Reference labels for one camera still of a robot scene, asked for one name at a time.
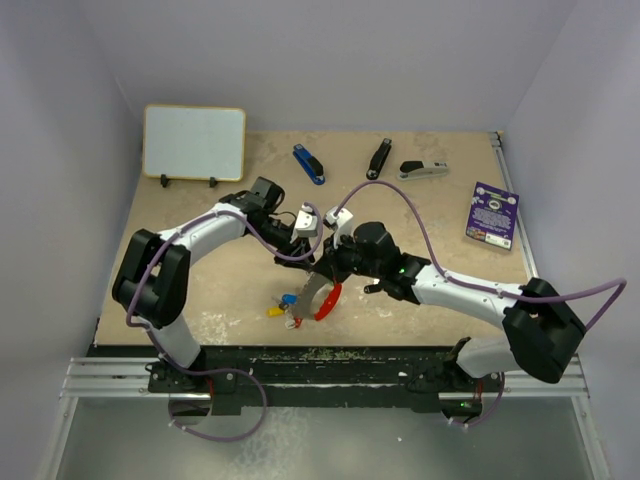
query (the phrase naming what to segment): purple box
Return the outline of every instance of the purple box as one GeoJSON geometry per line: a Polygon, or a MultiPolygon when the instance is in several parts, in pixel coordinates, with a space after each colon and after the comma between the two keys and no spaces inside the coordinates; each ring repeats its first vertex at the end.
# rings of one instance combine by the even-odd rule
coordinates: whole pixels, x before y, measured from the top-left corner
{"type": "Polygon", "coordinates": [[[477,182],[467,220],[467,237],[511,250],[520,197],[477,182]]]}

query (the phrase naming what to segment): whiteboard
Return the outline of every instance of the whiteboard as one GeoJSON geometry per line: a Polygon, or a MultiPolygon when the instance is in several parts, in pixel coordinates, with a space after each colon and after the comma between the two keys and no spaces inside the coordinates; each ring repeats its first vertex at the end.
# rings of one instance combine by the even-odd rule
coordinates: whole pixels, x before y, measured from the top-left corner
{"type": "Polygon", "coordinates": [[[239,108],[147,105],[143,172],[149,177],[238,181],[246,114],[239,108]]]}

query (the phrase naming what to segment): white wall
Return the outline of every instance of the white wall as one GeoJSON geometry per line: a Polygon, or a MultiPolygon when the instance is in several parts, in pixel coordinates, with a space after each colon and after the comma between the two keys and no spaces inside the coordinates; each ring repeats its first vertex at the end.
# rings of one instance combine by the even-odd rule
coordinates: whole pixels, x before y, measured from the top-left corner
{"type": "Polygon", "coordinates": [[[32,478],[91,341],[139,125],[69,0],[0,2],[0,476],[32,478]]]}
{"type": "Polygon", "coordinates": [[[79,0],[134,110],[254,129],[503,128],[575,0],[79,0]]]}
{"type": "MultiPolygon", "coordinates": [[[[505,155],[542,275],[626,276],[580,350],[617,479],[636,479],[640,399],[640,2],[578,2],[508,124],[505,155]]],[[[603,298],[574,304],[588,320],[603,298]]]]}

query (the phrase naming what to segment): yellow object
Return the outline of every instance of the yellow object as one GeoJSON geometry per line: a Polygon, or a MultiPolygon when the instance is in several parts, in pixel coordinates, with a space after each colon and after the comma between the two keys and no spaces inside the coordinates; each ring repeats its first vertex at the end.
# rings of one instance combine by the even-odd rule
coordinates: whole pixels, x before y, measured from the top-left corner
{"type": "Polygon", "coordinates": [[[278,315],[284,315],[284,310],[282,310],[280,307],[271,307],[269,310],[267,310],[268,317],[277,317],[278,315]]]}

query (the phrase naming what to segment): wooden table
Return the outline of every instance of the wooden table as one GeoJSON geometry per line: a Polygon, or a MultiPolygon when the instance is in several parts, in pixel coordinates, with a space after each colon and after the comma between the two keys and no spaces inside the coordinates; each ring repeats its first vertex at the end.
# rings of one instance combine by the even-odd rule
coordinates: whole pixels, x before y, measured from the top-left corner
{"type": "MultiPolygon", "coordinates": [[[[416,203],[440,263],[459,273],[526,283],[519,239],[511,252],[502,252],[464,235],[475,182],[504,187],[487,134],[255,132],[247,134],[241,182],[210,189],[207,182],[172,181],[163,189],[158,179],[140,178],[110,285],[133,232],[177,226],[211,208],[223,195],[249,188],[258,176],[285,189],[281,210],[297,212],[303,201],[310,201],[326,212],[365,180],[369,159],[384,137],[393,139],[393,148],[380,179],[399,185],[416,203]],[[298,165],[291,154],[296,143],[322,162],[324,185],[313,185],[298,165]],[[395,175],[405,160],[445,161],[451,171],[442,178],[399,182],[395,175]]],[[[411,211],[392,190],[369,186],[348,208],[356,225],[382,221],[403,251],[428,256],[411,211]]],[[[272,296],[295,293],[306,278],[304,272],[274,265],[273,257],[254,238],[235,240],[191,269],[187,322],[202,344],[452,345],[464,336],[497,333],[480,320],[448,309],[398,302],[385,293],[365,295],[362,288],[371,280],[353,276],[325,320],[305,321],[301,328],[287,330],[285,317],[268,318],[265,312],[273,305],[272,296]]],[[[124,317],[122,307],[108,294],[96,344],[148,344],[140,329],[127,328],[124,317]]]]}

